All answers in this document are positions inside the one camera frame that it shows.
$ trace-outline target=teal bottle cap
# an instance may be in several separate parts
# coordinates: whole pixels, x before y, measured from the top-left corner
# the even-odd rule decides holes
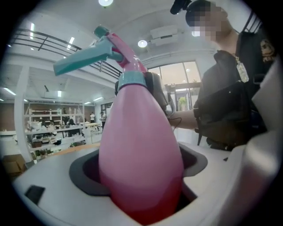
[[[101,26],[101,25],[99,25],[99,26],[94,30],[94,34],[95,34],[97,37],[99,37],[99,38],[101,38],[102,36],[107,35],[109,32],[110,32],[110,31],[109,31],[107,28],[105,28],[105,27],[103,27],[103,26]]]
[[[119,78],[118,91],[129,84],[139,84],[147,87],[144,74],[138,71],[127,71],[121,74]]]

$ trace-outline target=pendant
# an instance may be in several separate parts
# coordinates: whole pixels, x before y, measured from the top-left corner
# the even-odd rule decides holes
[[[237,70],[239,72],[239,75],[240,75],[242,82],[244,82],[244,83],[248,82],[249,76],[248,76],[248,73],[247,73],[246,68],[245,68],[243,63],[237,64]]]

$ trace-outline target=black jacket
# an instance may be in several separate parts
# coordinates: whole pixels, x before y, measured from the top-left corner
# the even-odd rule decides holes
[[[251,99],[259,89],[259,84],[273,63],[275,55],[275,50],[262,29],[256,34],[247,32],[239,34],[236,56],[244,64],[249,76],[249,81],[244,86],[250,101],[250,107],[254,111],[256,111],[256,107]],[[214,59],[216,64],[203,75],[198,99],[229,87],[241,79],[237,70],[236,59],[230,53],[222,50],[218,51],[214,55]],[[203,135],[208,137],[208,144],[214,144],[213,140],[210,139],[210,133],[213,133],[213,130],[208,133],[204,131]]]

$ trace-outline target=white machine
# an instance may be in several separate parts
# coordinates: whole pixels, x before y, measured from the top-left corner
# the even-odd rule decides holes
[[[282,69],[277,60],[253,98],[267,133],[232,152],[180,143],[185,165],[183,194],[189,204],[153,226],[232,226],[256,205],[276,177],[282,161],[281,78]],[[140,225],[112,202],[109,191],[99,180],[91,180],[96,177],[95,169],[92,175],[86,175],[88,163],[95,164],[97,159],[98,150],[94,149],[53,156],[31,167],[13,185],[23,202],[46,225]],[[85,177],[87,188],[96,190],[96,196],[89,195],[92,191],[87,188],[83,191],[76,179],[71,179],[73,166],[78,162],[81,163],[77,164],[78,173]],[[45,188],[37,205],[25,196],[31,185]]]

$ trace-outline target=black cap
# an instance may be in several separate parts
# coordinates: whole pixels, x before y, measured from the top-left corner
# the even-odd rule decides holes
[[[189,26],[195,26],[195,20],[200,17],[202,12],[210,9],[212,3],[206,0],[196,0],[187,8],[186,22]]]
[[[181,10],[186,10],[187,6],[191,3],[191,0],[175,0],[170,12],[175,15],[178,14]]]

